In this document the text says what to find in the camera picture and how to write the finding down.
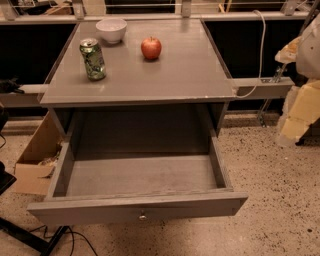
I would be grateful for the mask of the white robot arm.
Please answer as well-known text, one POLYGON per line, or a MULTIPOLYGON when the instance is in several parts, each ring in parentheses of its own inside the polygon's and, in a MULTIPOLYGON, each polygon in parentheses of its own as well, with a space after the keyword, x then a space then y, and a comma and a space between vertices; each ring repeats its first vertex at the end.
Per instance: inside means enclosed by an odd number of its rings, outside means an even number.
POLYGON ((283 64, 295 62, 297 73, 308 79, 300 89, 290 92, 295 99, 278 125, 277 143, 293 146, 320 119, 320 20, 315 18, 275 55, 275 60, 283 64))

